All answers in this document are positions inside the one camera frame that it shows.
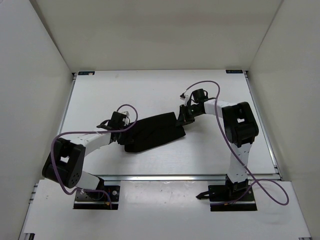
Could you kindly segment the black skirt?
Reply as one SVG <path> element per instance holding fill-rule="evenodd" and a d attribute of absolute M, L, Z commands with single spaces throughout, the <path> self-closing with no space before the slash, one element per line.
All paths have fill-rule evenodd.
<path fill-rule="evenodd" d="M 127 153 L 140 153 L 168 144 L 186 135 L 184 128 L 176 126 L 176 122 L 174 112 L 140 119 L 120 134 L 117 143 L 124 146 Z"/>

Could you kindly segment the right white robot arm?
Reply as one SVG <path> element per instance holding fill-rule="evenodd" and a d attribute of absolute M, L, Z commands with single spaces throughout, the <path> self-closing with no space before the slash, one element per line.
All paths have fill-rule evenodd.
<path fill-rule="evenodd" d="M 229 103 L 209 98 L 208 92 L 202 88 L 180 98 L 184 104 L 179 106 L 176 125 L 192 124 L 195 117 L 213 115 L 219 123 L 222 136 L 230 146 L 230 165 L 226 174 L 224 195 L 229 200 L 236 200 L 242 190 L 248 187 L 247 167 L 249 153 L 255 138 L 259 134 L 258 124 L 248 102 Z"/>

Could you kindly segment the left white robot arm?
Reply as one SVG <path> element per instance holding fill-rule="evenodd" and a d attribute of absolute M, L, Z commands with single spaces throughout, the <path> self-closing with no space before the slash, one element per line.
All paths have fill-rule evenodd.
<path fill-rule="evenodd" d="M 98 130 L 109 130 L 111 133 L 92 133 L 77 136 L 71 140 L 58 138 L 53 146 L 53 156 L 49 155 L 42 169 L 42 176 L 58 183 L 52 162 L 55 163 L 62 185 L 65 188 L 77 187 L 86 191 L 93 199 L 104 195 L 105 187 L 102 178 L 83 171 L 87 155 L 101 147 L 116 142 L 120 136 L 117 130 L 124 130 L 130 124 L 129 113 L 113 112 L 110 120 L 97 126 Z"/>

